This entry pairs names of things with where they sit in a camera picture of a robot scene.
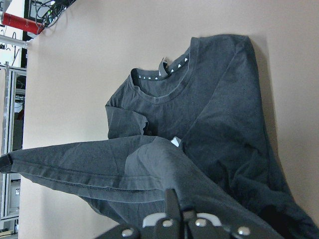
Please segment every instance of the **clothing tag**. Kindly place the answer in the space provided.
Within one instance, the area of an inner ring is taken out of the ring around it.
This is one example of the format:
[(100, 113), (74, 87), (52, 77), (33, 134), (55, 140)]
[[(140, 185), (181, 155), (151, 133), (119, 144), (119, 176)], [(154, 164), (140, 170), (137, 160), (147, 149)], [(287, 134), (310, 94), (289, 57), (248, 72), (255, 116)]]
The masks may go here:
[(162, 78), (167, 78), (170, 75), (170, 73), (168, 72), (166, 68), (167, 68), (167, 62), (164, 61), (164, 58), (163, 58), (159, 64), (159, 76), (161, 76)]
[(176, 147), (179, 147), (180, 142), (181, 142), (180, 138), (176, 136), (171, 140), (171, 143), (174, 144)]

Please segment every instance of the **red tube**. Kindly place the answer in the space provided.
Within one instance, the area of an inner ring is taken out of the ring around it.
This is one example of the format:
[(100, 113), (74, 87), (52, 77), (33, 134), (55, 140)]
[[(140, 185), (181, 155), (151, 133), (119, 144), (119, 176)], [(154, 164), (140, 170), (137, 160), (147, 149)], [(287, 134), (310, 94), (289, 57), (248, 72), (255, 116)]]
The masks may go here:
[(37, 24), (35, 21), (11, 15), (8, 13), (4, 13), (2, 24), (21, 29), (23, 31), (32, 32), (34, 34), (40, 34), (40, 32), (42, 32), (44, 29), (43, 27), (39, 27), (40, 23)]

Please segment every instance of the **screw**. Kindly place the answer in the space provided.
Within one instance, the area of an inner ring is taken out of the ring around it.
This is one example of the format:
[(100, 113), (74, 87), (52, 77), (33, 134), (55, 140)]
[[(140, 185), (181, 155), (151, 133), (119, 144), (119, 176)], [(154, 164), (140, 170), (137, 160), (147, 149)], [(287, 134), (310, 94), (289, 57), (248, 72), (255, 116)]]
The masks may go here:
[(197, 219), (196, 222), (195, 222), (196, 226), (198, 227), (205, 227), (207, 225), (207, 222), (205, 219), (203, 218), (200, 218), (200, 219)]
[(248, 227), (240, 227), (238, 229), (238, 234), (243, 236), (248, 236), (250, 235), (250, 229)]
[(163, 222), (163, 227), (169, 228), (171, 225), (173, 225), (171, 220), (166, 220)]
[(127, 238), (133, 235), (133, 230), (132, 229), (125, 229), (122, 231), (122, 237)]

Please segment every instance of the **t-shirt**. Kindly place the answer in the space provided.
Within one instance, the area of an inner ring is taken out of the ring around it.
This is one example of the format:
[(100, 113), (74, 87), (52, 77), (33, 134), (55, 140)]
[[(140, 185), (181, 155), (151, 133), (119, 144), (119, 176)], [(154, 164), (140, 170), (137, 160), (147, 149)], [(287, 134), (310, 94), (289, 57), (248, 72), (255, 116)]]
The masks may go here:
[(194, 164), (241, 205), (287, 238), (311, 237), (314, 224), (295, 204), (268, 140), (250, 39), (193, 37), (166, 73), (131, 71), (106, 104), (109, 138), (177, 136)]

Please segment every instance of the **tangled wires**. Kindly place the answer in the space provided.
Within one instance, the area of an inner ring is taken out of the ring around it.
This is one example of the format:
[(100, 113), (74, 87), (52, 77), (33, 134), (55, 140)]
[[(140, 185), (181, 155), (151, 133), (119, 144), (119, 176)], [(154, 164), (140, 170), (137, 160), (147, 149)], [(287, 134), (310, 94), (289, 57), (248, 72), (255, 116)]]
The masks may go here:
[[(35, 22), (38, 25), (37, 34), (44, 28), (53, 26), (62, 13), (75, 2), (76, 0), (50, 0), (46, 2), (38, 2), (31, 0), (31, 5), (35, 7)], [(47, 11), (43, 16), (40, 16), (40, 11)]]

